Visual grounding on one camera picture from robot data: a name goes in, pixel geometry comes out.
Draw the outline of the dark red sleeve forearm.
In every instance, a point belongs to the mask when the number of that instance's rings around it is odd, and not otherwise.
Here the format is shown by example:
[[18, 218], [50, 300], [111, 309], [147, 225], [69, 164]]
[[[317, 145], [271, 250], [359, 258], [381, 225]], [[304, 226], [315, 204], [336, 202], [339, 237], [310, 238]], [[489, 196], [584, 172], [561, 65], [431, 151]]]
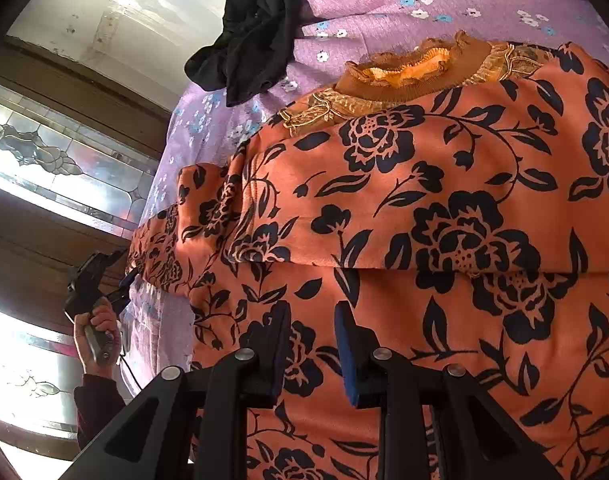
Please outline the dark red sleeve forearm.
[[84, 374], [82, 385], [73, 390], [73, 400], [77, 408], [80, 450], [126, 406], [113, 379], [90, 374]]

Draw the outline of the person's left hand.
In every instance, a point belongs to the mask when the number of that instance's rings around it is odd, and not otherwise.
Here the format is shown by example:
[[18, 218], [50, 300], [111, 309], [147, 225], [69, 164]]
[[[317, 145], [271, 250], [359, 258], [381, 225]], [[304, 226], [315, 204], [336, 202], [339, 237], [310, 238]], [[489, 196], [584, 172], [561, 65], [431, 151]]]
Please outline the person's left hand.
[[[111, 340], [112, 348], [108, 358], [103, 358], [99, 352], [94, 351], [99, 345], [99, 336]], [[114, 377], [121, 341], [117, 315], [105, 297], [96, 301], [91, 312], [74, 317], [73, 339], [86, 375], [107, 379]]]

